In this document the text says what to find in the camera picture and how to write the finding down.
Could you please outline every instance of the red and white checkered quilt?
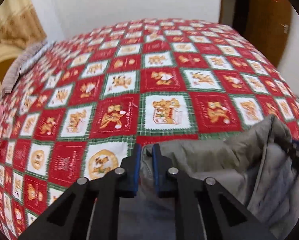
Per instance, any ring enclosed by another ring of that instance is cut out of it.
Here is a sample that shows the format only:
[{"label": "red and white checkered quilt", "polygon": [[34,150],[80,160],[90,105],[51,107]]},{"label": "red and white checkered quilt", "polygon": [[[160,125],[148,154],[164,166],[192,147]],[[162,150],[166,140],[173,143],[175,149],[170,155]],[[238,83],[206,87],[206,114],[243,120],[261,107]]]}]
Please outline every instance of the red and white checkered quilt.
[{"label": "red and white checkered quilt", "polygon": [[3,102],[0,229],[16,239],[78,177],[102,177],[136,142],[227,137],[269,114],[299,140],[295,99],[225,25],[144,19],[59,42]]}]

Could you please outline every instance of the curtain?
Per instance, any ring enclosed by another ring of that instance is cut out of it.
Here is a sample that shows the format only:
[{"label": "curtain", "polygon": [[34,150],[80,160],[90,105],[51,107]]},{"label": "curtain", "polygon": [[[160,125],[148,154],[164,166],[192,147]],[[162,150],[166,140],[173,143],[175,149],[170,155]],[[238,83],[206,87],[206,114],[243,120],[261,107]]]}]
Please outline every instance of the curtain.
[{"label": "curtain", "polygon": [[0,5],[0,43],[24,49],[45,38],[31,0],[4,0]]}]

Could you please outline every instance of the gray fabric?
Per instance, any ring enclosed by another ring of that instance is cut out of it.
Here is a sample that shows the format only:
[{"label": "gray fabric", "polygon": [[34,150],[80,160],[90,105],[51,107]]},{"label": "gray fabric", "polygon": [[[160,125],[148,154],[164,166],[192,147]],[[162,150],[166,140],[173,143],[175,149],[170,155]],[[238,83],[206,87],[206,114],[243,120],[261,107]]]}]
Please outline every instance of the gray fabric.
[{"label": "gray fabric", "polygon": [[[216,178],[278,239],[284,239],[299,217],[299,175],[291,167],[291,159],[273,143],[275,138],[290,141],[291,135],[272,115],[224,141],[175,140],[160,143],[160,149],[189,176]],[[120,223],[125,226],[120,225],[119,239],[130,236],[135,228],[143,228],[142,237],[135,234],[129,240],[175,239],[173,202],[155,196],[152,158],[147,151],[152,152],[152,145],[142,149],[136,204],[121,202]]]}]

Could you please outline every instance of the white wall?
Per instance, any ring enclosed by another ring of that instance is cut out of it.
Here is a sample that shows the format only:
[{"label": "white wall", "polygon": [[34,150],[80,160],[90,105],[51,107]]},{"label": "white wall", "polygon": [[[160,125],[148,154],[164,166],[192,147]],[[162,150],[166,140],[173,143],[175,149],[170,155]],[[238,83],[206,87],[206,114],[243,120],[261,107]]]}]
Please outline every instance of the white wall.
[{"label": "white wall", "polygon": [[218,22],[221,0],[32,0],[49,40],[140,18]]},{"label": "white wall", "polygon": [[295,94],[299,95],[299,15],[293,9],[287,45],[278,71]]}]

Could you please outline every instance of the metal rivet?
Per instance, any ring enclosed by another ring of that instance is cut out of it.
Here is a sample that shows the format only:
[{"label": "metal rivet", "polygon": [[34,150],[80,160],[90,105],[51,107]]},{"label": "metal rivet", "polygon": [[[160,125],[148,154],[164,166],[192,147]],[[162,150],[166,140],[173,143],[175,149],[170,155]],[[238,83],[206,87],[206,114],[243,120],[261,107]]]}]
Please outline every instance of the metal rivet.
[{"label": "metal rivet", "polygon": [[178,173],[178,168],[171,167],[171,168],[168,169],[168,173],[172,174],[172,175],[175,175],[175,174]]},{"label": "metal rivet", "polygon": [[122,175],[124,172],[125,170],[122,167],[118,167],[117,169],[115,169],[115,173],[118,175]]},{"label": "metal rivet", "polygon": [[212,186],[212,185],[214,185],[216,183],[216,180],[214,178],[212,178],[212,177],[207,178],[205,181],[210,186]]},{"label": "metal rivet", "polygon": [[85,177],[80,177],[79,179],[77,179],[77,183],[79,185],[84,185],[87,182],[87,178]]}]

